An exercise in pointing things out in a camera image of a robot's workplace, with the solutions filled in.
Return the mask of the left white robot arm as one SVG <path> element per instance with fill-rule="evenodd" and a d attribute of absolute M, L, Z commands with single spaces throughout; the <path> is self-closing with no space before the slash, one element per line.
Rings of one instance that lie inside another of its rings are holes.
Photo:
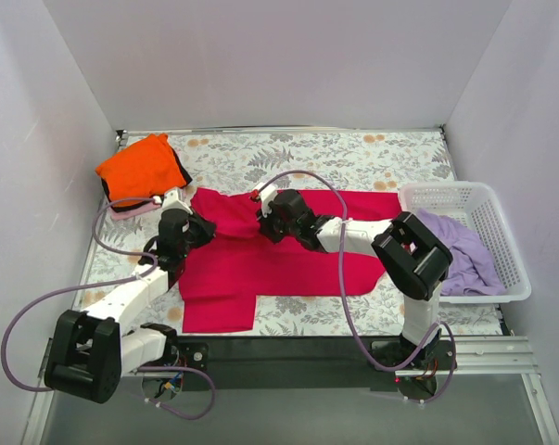
<path fill-rule="evenodd" d="M 130 282 L 115 286 L 82 311 L 67 310 L 59 316 L 44 383 L 104 403 L 125 374 L 143 366 L 168 371 L 183 363 L 174 328 L 154 323 L 134 328 L 133 321 L 173 287 L 187 255 L 212 241 L 215 230 L 215 223 L 193 210 L 164 210 Z"/>

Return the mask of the magenta t shirt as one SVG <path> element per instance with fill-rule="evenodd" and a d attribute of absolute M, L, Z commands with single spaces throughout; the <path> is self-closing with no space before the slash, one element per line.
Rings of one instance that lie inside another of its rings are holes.
<path fill-rule="evenodd" d="M 341 204 L 328 190 L 302 190 L 317 213 L 338 216 Z M 395 193 L 340 192 L 355 220 L 380 221 L 401 210 Z M 274 244 L 260 233 L 258 204 L 248 193 L 227 196 L 199 188 L 194 210 L 217 227 L 212 241 L 191 251 L 179 278 L 184 302 L 183 332 L 219 334 L 253 328 L 257 296 L 333 297 L 339 295 L 337 254 L 303 248 L 293 237 Z M 385 272 L 375 257 L 345 254 L 348 295 L 371 292 Z"/>

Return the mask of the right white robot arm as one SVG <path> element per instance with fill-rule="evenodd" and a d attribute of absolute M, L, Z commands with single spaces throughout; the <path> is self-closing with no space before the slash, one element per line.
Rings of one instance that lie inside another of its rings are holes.
<path fill-rule="evenodd" d="M 299 191 L 280 191 L 261 184 L 251 192 L 250 199 L 260 204 L 260 231 L 272 242 L 291 236 L 309 251 L 337 254 L 337 278 L 346 320 L 362 353 L 375 369 L 394 372 L 408 365 L 419 369 L 433 361 L 440 336 L 440 290 L 452 255 L 414 214 L 403 211 L 392 220 L 357 221 L 348 217 L 347 206 L 343 205 L 342 217 L 317 215 Z M 403 361 L 398 364 L 380 363 L 355 330 L 345 290 L 347 253 L 379 259 L 404 296 L 400 334 Z"/>

